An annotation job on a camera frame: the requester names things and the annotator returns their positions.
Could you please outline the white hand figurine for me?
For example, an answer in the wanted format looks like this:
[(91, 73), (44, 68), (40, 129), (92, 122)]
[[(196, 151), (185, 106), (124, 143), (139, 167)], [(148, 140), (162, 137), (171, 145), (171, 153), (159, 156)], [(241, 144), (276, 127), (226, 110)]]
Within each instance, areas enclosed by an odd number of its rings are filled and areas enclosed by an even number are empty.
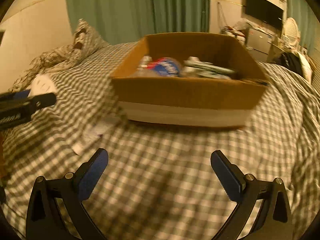
[(30, 93), (28, 96), (33, 97), (48, 93), (57, 93), (57, 89), (52, 79), (47, 74), (37, 75), (30, 85)]

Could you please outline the white cream tube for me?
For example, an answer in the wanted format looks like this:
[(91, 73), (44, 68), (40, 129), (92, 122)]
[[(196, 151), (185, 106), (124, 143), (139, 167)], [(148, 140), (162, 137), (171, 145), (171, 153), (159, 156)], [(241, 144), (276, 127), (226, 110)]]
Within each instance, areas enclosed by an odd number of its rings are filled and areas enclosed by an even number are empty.
[(72, 150), (77, 155), (83, 155), (92, 144), (99, 140), (111, 127), (120, 122), (116, 116), (107, 116), (93, 125), (89, 125), (80, 138), (72, 145)]

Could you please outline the red white tissue pack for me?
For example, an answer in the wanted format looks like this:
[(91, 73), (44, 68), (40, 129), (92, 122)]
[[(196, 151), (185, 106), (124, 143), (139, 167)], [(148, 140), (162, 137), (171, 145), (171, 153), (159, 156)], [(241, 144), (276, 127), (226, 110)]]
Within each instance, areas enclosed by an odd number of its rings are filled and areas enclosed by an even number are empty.
[(180, 77), (181, 65), (170, 57), (162, 57), (153, 61), (152, 57), (144, 56), (132, 75), (134, 77)]

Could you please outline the floral patterned blanket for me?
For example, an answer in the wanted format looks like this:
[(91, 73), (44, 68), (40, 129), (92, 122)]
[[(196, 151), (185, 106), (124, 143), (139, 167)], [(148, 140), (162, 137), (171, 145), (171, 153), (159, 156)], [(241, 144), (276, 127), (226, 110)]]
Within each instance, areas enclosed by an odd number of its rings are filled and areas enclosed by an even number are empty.
[(33, 59), (31, 68), (19, 77), (9, 92), (20, 92), (30, 88), (32, 81), (40, 74), (57, 73), (74, 67), (80, 60), (82, 44), (66, 45), (42, 53)]

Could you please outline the checkered pillow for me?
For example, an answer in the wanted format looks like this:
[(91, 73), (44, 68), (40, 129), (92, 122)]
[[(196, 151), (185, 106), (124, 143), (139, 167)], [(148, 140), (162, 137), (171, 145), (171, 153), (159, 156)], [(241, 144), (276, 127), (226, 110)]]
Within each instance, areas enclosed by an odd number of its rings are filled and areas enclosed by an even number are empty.
[(77, 28), (74, 32), (74, 43), (72, 57), (78, 61), (89, 57), (97, 50), (105, 48), (110, 44), (106, 42), (98, 31), (84, 19), (78, 20)]

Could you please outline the grey white checkered duvet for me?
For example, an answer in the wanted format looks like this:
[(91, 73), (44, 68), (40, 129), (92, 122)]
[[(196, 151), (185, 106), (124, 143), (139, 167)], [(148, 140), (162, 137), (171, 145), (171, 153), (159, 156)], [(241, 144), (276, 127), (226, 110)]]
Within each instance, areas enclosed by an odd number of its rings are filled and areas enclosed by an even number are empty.
[[(319, 211), (317, 91), (265, 63), (267, 91), (243, 129), (137, 125), (119, 109), (109, 78), (132, 48), (108, 46), (53, 74), (56, 104), (4, 133), (7, 221), (23, 235), (35, 179), (61, 178), (102, 147), (110, 161), (84, 206), (108, 239), (211, 239), (234, 208), (210, 166), (211, 153), (221, 150), (244, 173), (283, 180), (292, 238), (299, 239)], [(75, 154), (72, 145), (83, 131), (107, 116), (120, 122)]]

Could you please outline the green curtain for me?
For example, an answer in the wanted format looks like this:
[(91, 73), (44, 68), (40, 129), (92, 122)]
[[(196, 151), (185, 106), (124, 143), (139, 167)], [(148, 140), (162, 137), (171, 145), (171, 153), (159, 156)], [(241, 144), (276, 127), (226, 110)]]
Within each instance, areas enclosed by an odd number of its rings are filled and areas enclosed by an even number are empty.
[(208, 32), (209, 0), (66, 0), (71, 28), (80, 19), (110, 44), (149, 34)]
[(318, 20), (306, 0), (287, 0), (287, 17), (293, 18), (300, 31), (300, 45), (310, 55), (314, 50)]

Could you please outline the brown cardboard box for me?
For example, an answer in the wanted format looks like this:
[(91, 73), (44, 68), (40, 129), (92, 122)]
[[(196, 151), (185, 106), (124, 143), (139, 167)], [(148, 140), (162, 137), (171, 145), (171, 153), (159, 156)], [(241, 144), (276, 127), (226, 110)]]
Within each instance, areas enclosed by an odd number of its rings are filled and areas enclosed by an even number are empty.
[[(144, 56), (179, 63), (195, 56), (235, 74), (230, 80), (138, 76)], [(235, 38), (212, 33), (147, 35), (110, 77), (129, 120), (217, 129), (244, 126), (268, 84), (262, 68)]]

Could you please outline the chair with black clothes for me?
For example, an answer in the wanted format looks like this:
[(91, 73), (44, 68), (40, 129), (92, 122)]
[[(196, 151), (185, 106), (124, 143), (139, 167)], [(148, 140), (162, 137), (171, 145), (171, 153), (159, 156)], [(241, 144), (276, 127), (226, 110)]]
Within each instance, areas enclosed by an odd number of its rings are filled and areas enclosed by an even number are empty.
[(312, 81), (312, 68), (305, 56), (298, 51), (287, 50), (272, 59), (272, 63), (281, 65), (286, 69), (300, 75), (308, 83)]

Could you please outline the grey mini fridge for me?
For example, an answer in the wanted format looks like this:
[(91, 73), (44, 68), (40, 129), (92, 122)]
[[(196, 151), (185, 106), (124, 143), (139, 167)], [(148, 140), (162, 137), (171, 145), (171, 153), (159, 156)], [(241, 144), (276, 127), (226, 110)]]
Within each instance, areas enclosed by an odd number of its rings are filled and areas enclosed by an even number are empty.
[(270, 37), (263, 31), (247, 28), (246, 48), (253, 59), (266, 62), (271, 48)]

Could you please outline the white oval vanity mirror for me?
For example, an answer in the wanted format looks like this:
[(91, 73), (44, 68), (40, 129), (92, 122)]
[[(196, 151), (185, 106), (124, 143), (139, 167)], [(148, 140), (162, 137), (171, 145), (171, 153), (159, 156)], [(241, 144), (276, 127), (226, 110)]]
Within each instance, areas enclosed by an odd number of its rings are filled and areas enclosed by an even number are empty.
[(283, 36), (289, 42), (289, 45), (296, 46), (300, 41), (300, 31), (294, 18), (289, 17), (283, 25)]

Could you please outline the green right curtain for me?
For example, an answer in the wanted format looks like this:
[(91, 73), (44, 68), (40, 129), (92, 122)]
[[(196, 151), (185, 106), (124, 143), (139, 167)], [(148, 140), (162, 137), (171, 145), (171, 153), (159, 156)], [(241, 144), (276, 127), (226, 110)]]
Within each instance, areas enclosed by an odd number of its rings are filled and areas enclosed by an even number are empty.
[(287, 0), (287, 17), (293, 18), (300, 31), (300, 45), (310, 55), (314, 50), (318, 20), (306, 0)]

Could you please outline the black wall television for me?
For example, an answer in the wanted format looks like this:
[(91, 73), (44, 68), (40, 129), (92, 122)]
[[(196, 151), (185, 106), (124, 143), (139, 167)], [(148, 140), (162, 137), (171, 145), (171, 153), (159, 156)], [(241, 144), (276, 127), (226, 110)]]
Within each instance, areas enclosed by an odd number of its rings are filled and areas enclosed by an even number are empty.
[(245, 14), (252, 16), (277, 30), (283, 27), (283, 9), (268, 0), (246, 0)]

